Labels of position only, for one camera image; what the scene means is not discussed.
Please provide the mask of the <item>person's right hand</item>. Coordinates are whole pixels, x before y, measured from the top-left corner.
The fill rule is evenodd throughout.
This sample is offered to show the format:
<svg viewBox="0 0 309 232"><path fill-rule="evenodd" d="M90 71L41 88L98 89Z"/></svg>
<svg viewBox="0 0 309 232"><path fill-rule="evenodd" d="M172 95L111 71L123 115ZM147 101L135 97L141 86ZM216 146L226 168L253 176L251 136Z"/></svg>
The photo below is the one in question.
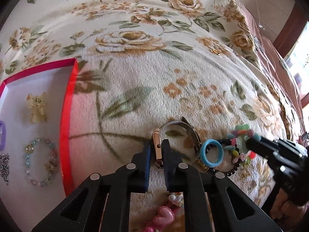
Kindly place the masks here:
<svg viewBox="0 0 309 232"><path fill-rule="evenodd" d="M308 202L303 206L292 203L286 192L279 190L270 210L270 217L279 222L283 231L295 229L308 210Z"/></svg>

